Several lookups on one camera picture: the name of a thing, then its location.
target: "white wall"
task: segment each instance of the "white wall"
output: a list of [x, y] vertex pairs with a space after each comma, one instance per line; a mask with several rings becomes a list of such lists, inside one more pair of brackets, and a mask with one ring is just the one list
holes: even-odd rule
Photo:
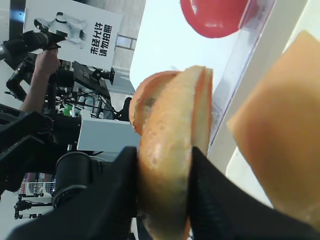
[[[302, 30], [307, 30], [317, 39], [320, 39], [320, 1], [319, 0], [308, 0], [304, 11], [292, 32], [291, 37], [285, 48], [287, 48], [296, 38], [297, 34]], [[271, 205], [262, 187], [260, 186], [257, 178], [253, 174], [250, 166], [236, 148], [230, 163], [226, 170], [226, 175], [240, 188], [245, 190], [247, 193], [256, 197], [266, 205]]]

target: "person's hand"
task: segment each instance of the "person's hand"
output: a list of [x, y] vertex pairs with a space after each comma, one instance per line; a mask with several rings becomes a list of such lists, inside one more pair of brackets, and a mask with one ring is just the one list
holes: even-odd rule
[[59, 67], [58, 49], [45, 50], [36, 58], [34, 73], [49, 78]]

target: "red ball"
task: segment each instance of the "red ball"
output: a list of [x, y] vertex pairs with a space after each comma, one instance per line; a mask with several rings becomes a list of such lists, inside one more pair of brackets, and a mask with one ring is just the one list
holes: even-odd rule
[[248, 0], [180, 0], [186, 21], [200, 35], [222, 38], [239, 30]]

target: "camera lens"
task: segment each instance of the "camera lens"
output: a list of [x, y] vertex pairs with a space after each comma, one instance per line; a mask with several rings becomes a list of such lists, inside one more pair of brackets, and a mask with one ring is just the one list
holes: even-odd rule
[[85, 190], [91, 183], [91, 159], [79, 151], [63, 155], [56, 163], [55, 192], [52, 200], [56, 209]]

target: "robot image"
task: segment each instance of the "robot image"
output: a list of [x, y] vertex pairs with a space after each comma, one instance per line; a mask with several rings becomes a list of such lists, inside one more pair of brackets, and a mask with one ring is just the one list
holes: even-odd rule
[[76, 46], [79, 49], [83, 49], [85, 46], [87, 37], [86, 28], [88, 26], [85, 20], [58, 12], [52, 21], [36, 18], [34, 26], [39, 30], [46, 29], [51, 33], [64, 36], [66, 39], [65, 43]]

